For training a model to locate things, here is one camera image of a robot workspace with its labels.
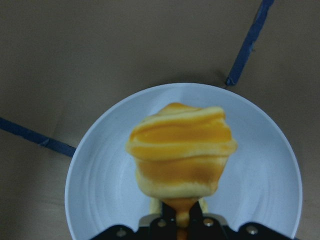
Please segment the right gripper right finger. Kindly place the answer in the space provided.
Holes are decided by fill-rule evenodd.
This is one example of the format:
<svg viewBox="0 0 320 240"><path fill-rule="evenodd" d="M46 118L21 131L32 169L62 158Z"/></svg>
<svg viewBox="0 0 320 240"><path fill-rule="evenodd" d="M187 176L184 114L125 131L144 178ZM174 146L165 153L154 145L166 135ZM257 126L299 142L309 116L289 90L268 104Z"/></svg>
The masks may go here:
<svg viewBox="0 0 320 240"><path fill-rule="evenodd" d="M189 240L227 240L224 226L226 219L218 214L203 213L200 203L196 202L189 211Z"/></svg>

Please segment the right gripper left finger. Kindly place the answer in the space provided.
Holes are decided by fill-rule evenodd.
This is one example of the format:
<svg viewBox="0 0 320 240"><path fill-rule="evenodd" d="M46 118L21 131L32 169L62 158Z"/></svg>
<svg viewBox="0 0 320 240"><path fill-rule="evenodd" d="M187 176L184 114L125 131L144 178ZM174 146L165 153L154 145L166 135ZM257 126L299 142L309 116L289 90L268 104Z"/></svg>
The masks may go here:
<svg viewBox="0 0 320 240"><path fill-rule="evenodd" d="M176 212L165 203L161 203L160 216L149 225L150 240L176 240L177 223Z"/></svg>

